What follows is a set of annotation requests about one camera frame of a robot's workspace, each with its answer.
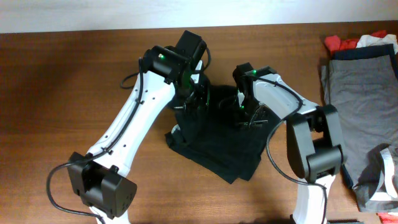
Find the black shorts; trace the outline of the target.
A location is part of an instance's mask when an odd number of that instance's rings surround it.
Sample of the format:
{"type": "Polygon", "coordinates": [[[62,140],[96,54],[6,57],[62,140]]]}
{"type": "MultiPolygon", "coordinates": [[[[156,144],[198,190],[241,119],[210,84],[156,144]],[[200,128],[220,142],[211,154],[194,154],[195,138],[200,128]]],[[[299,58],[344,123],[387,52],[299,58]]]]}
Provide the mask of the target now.
{"type": "Polygon", "coordinates": [[[165,134],[168,147],[232,184],[249,181],[255,173],[266,140],[280,121],[268,108],[246,114],[239,107],[234,86],[210,87],[205,111],[177,113],[177,125],[165,134]]]}

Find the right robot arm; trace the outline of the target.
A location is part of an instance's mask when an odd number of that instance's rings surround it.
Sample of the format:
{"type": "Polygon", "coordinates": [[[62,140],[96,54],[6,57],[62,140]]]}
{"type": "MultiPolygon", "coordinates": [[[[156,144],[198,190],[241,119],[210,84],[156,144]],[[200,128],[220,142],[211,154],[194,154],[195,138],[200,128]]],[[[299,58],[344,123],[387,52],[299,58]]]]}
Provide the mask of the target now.
{"type": "Polygon", "coordinates": [[[266,110],[275,122],[266,139],[270,142],[279,126],[286,125],[287,159],[295,177],[284,173],[273,159],[270,162],[281,176],[298,185],[290,221],[326,223],[328,194],[347,159],[338,110],[308,101],[271,67],[255,69],[244,63],[234,69],[233,78],[242,126],[264,124],[261,116],[266,110]]]}

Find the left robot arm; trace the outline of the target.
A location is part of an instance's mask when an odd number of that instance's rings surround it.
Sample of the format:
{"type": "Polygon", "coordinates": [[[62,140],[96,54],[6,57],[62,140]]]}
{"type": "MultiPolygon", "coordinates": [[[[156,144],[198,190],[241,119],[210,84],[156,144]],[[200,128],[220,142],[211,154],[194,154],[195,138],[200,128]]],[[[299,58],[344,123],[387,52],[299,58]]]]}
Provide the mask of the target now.
{"type": "Polygon", "coordinates": [[[132,92],[111,126],[85,155],[70,156],[73,192],[98,223],[128,223],[137,185],[127,175],[159,113],[165,107],[179,113],[207,109],[210,91],[201,60],[207,51],[202,37],[187,30],[175,46],[147,50],[139,59],[132,92]]]}

